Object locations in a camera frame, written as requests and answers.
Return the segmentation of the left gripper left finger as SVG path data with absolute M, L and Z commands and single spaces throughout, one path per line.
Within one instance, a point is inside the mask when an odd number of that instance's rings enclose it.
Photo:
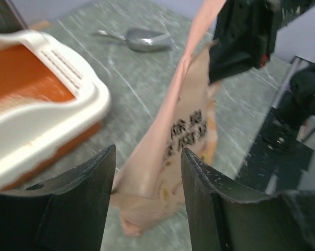
M 115 167 L 110 145 L 54 178 L 0 192 L 0 250 L 100 250 Z

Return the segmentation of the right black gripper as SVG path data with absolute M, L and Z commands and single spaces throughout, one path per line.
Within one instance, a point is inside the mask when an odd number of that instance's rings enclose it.
M 280 28 L 315 7 L 315 1 L 226 1 L 209 50 L 209 81 L 263 66 Z

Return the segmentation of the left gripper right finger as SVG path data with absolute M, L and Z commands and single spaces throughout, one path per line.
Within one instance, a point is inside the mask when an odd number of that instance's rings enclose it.
M 315 250 L 315 191 L 248 188 L 190 149 L 181 157 L 193 250 Z

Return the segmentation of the peach cat litter bag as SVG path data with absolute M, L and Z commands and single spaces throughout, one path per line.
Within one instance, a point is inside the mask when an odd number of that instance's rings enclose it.
M 110 203 L 119 210 L 126 235 L 141 235 L 183 206 L 184 148 L 206 163 L 213 159 L 218 142 L 213 97 L 220 84 L 209 82 L 209 50 L 217 42 L 195 49 L 223 5 L 203 2 L 155 120 L 114 178 Z

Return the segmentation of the silver metal scoop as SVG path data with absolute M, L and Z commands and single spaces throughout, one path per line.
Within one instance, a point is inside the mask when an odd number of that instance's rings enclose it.
M 143 28 L 130 28 L 122 36 L 104 30 L 95 31 L 92 35 L 123 41 L 129 49 L 136 52 L 163 51 L 170 49 L 173 45 L 169 33 Z

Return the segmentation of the white orange litter box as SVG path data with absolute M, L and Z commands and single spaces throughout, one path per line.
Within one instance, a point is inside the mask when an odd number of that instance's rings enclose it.
M 110 105 L 110 91 L 90 64 L 53 36 L 0 34 L 0 191 L 95 134 Z

